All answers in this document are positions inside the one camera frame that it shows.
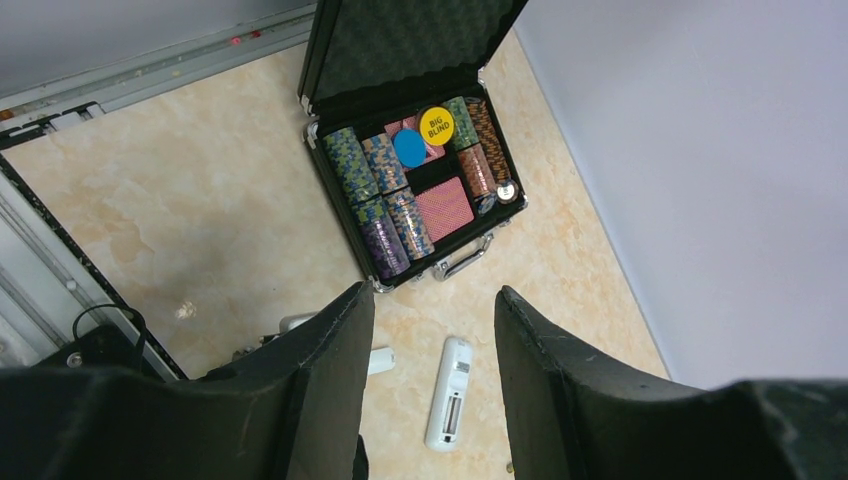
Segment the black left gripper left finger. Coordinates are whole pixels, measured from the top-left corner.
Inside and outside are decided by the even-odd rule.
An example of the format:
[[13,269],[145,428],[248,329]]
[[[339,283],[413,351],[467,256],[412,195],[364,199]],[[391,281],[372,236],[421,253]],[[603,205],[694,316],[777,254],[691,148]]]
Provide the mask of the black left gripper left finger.
[[123,367],[5,369],[5,479],[364,479],[375,319],[351,285],[310,320],[196,380]]

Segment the white remote control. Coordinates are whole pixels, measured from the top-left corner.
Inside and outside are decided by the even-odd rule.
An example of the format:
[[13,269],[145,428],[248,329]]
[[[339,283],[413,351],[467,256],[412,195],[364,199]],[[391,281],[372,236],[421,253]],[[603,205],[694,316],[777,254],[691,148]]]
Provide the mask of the white remote control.
[[457,447],[472,360],[473,349],[467,340],[445,340],[424,440],[433,451],[445,453]]

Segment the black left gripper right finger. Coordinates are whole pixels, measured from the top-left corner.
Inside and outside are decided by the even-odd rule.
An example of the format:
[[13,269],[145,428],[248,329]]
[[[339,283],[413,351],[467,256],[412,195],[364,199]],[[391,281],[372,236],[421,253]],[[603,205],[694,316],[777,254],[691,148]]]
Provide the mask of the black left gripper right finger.
[[607,355],[507,286],[494,329],[518,479],[847,475],[843,380],[685,386]]

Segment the white battery cover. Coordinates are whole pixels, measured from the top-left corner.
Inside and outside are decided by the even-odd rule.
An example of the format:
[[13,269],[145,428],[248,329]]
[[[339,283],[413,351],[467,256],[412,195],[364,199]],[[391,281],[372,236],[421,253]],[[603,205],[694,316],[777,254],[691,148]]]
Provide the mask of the white battery cover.
[[370,352],[367,375],[372,376],[392,370],[396,365],[395,351],[382,347]]

